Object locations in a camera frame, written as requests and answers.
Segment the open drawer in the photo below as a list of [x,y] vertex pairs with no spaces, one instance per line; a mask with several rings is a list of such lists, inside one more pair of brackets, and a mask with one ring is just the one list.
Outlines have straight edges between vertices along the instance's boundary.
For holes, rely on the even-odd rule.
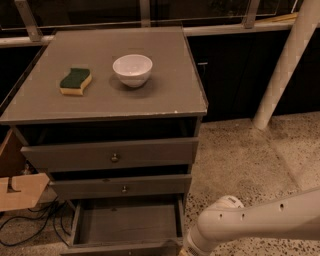
[[62,255],[178,255],[183,206],[178,194],[79,201]]

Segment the glass panel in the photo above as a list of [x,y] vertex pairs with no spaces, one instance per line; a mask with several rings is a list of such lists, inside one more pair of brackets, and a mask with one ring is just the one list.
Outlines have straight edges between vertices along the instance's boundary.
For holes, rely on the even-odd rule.
[[241,17],[249,0],[150,0],[151,20]]
[[[302,2],[260,0],[257,16],[289,14],[294,6],[293,11],[299,11]],[[141,19],[140,0],[28,0],[28,3],[40,27],[132,23]],[[150,0],[151,20],[189,21],[184,25],[196,25],[196,21],[202,20],[228,24],[226,20],[230,18],[241,22],[248,3],[249,0]],[[14,0],[0,0],[0,24],[3,30],[24,28]]]
[[[101,24],[140,21],[138,0],[28,0],[38,26]],[[3,29],[22,28],[14,0],[0,1]]]

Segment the terrazzo floor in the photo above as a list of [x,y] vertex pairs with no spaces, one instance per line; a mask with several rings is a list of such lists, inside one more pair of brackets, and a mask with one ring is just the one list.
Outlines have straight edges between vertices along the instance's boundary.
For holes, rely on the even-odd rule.
[[[248,207],[317,186],[320,189],[320,112],[273,117],[265,131],[255,129],[250,119],[203,123],[199,137],[185,213],[186,229],[205,207],[223,195],[234,195]],[[6,212],[0,223],[15,215],[34,213]],[[63,218],[66,229],[70,228],[71,215],[67,209]],[[0,238],[18,241],[41,225],[15,222],[0,231]],[[35,239],[17,247],[0,245],[0,255],[53,256],[66,248],[50,220]],[[320,241],[243,238],[221,244],[213,255],[319,256]]]

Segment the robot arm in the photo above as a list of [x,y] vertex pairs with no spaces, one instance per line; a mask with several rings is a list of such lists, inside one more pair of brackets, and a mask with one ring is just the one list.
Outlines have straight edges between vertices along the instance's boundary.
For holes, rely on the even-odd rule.
[[320,240],[320,188],[248,208],[222,197],[200,214],[180,255],[207,256],[242,237]]

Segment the drawer handle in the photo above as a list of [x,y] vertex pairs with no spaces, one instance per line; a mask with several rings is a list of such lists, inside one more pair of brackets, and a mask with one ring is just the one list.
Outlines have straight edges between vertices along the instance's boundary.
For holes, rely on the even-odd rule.
[[123,186],[122,191],[123,194],[126,194],[128,192],[127,186]]
[[114,153],[110,160],[112,163],[117,163],[119,162],[119,156],[116,153]]

